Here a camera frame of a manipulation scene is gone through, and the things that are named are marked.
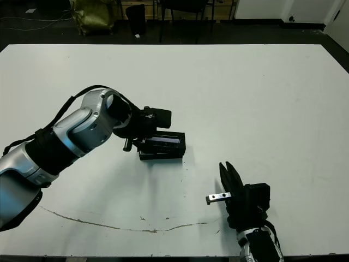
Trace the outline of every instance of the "metal bracket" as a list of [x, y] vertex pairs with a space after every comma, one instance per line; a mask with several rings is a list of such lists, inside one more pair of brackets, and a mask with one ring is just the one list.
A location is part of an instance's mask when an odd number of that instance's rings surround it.
[[213, 202], [225, 201], [225, 200], [227, 200], [227, 199], [229, 199], [231, 197], [232, 197], [232, 195], [231, 195], [230, 192], [208, 195], [206, 197], [206, 203], [207, 203], [207, 205], [209, 205], [209, 204], [211, 204]]

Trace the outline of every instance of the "olive green bag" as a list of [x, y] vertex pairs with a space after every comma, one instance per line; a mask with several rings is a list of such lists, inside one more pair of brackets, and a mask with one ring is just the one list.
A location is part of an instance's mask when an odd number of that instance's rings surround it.
[[114, 26], [113, 0], [71, 0], [72, 16], [79, 34], [109, 30]]

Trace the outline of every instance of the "black cable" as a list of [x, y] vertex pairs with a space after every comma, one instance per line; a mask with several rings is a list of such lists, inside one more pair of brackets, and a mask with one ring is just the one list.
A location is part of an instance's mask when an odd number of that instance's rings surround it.
[[264, 220], [264, 223], [273, 232], [273, 234], [274, 234], [274, 242], [278, 245], [279, 249], [281, 250], [280, 242], [279, 242], [278, 236], [276, 235], [276, 230], [275, 230], [274, 225], [271, 222], [267, 221], [266, 219]]
[[[76, 94], [75, 96], [73, 97], [70, 97], [68, 99], [68, 101], [66, 101], [64, 103], [64, 105], [61, 107], [61, 109], [58, 111], [57, 115], [54, 117], [54, 119], [48, 123], [48, 125], [46, 127], [44, 127], [43, 129], [47, 129], [47, 128], [51, 128], [53, 127], [54, 124], [57, 123], [57, 121], [59, 119], [61, 119], [61, 117], [64, 115], [64, 113], [68, 110], [68, 108], [72, 105], [72, 103], [75, 101], [76, 98], [82, 96], [83, 94], [86, 94], [87, 92], [93, 90], [93, 89], [97, 89], [97, 88], [109, 88], [107, 86], [103, 86], [103, 85], [93, 85], [93, 86], [89, 86], [87, 88], [85, 88], [84, 90], [80, 91], [78, 94]], [[131, 103], [124, 95], [120, 94], [120, 96], [125, 99], [128, 103], [130, 103], [131, 105], [133, 105], [134, 107], [136, 107], [133, 103]], [[5, 147], [4, 149], [4, 152], [3, 152], [3, 155], [2, 156], [5, 156], [12, 147], [14, 146], [18, 146], [20, 145], [21, 143], [23, 142], [26, 142], [26, 141], [30, 141], [30, 140], [33, 140], [36, 138], [36, 135], [35, 134], [32, 134], [30, 136], [28, 136], [27, 138], [25, 139], [21, 139], [21, 140], [17, 140], [17, 141], [14, 141], [12, 142], [10, 145], [8, 145], [7, 147]]]

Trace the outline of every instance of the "white table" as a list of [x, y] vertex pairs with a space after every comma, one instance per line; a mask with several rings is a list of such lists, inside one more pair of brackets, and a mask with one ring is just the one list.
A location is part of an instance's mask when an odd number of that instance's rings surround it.
[[226, 160], [244, 183], [271, 186], [284, 255], [348, 252], [349, 75], [322, 46], [11, 45], [0, 53], [0, 148], [93, 84], [172, 110], [183, 162], [141, 162], [113, 136], [0, 233], [0, 254], [238, 256], [224, 203], [205, 202], [222, 191]]

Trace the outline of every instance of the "black chair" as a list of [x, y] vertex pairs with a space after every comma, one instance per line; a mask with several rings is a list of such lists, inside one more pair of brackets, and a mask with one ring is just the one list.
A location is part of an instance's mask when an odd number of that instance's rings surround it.
[[174, 22], [175, 20], [175, 18], [173, 17], [174, 10], [195, 13], [196, 21], [197, 21], [197, 15], [201, 13], [200, 20], [202, 20], [206, 5], [211, 5], [212, 6], [211, 30], [212, 30], [213, 15], [214, 15], [214, 1], [215, 0], [212, 0], [212, 3], [208, 3], [208, 0], [160, 0], [161, 18], [162, 18], [161, 30], [160, 30], [160, 42], [163, 39], [163, 29], [164, 29], [164, 19], [165, 19], [166, 9], [171, 10], [172, 22]]

